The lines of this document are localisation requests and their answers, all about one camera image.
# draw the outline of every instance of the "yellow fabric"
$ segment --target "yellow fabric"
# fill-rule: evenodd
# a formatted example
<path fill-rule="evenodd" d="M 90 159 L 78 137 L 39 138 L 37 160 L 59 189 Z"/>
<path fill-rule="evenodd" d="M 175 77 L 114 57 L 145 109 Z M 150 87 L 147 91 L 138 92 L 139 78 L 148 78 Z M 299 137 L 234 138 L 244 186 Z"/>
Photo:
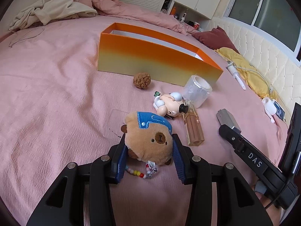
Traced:
<path fill-rule="evenodd" d="M 251 69 L 259 72 L 255 67 L 250 65 L 249 61 L 247 61 L 243 56 L 236 53 L 233 49 L 222 47 L 216 50 L 218 54 L 221 56 L 233 61 L 235 66 Z M 269 88 L 265 83 L 265 80 L 257 73 L 236 68 L 239 72 L 240 76 L 246 81 L 246 84 L 261 98 L 269 97 L 270 99 L 278 100 L 278 95 L 275 90 L 271 94 L 269 94 Z"/>

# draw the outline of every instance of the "beige clothing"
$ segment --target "beige clothing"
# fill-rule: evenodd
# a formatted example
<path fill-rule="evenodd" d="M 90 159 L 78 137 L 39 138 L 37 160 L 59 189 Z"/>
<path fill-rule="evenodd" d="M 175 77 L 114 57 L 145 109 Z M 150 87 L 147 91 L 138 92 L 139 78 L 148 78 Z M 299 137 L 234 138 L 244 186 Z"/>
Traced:
<path fill-rule="evenodd" d="M 25 29 L 33 23 L 41 21 L 43 25 L 54 19 L 62 19 L 76 14 L 79 17 L 94 17 L 97 11 L 74 0 L 39 0 L 22 9 L 11 22 L 9 29 Z"/>

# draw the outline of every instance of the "window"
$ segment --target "window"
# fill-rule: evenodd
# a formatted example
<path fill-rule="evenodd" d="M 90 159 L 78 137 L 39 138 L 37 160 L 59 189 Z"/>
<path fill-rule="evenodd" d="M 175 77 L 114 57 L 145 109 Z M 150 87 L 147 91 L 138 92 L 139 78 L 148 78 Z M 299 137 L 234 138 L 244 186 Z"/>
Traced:
<path fill-rule="evenodd" d="M 286 0 L 231 0 L 225 17 L 265 31 L 297 57 L 301 23 Z"/>

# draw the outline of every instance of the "orange box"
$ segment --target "orange box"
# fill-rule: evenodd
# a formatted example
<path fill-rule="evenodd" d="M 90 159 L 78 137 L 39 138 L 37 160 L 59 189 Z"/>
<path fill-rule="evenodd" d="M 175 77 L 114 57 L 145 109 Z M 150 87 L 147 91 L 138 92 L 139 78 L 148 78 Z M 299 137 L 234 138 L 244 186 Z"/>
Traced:
<path fill-rule="evenodd" d="M 113 23 L 100 34 L 99 71 L 185 86 L 198 75 L 213 85 L 223 70 L 202 50 L 175 37 L 135 25 Z"/>

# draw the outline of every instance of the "upholstered headboard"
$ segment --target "upholstered headboard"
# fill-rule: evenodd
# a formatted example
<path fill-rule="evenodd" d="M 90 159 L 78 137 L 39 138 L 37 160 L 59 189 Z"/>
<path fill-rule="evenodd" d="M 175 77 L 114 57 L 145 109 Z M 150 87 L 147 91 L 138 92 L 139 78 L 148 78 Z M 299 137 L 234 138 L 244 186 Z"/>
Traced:
<path fill-rule="evenodd" d="M 301 104 L 301 68 L 262 36 L 222 18 L 213 17 L 205 31 L 217 26 L 225 30 L 240 54 L 267 78 L 292 114 L 295 102 Z"/>

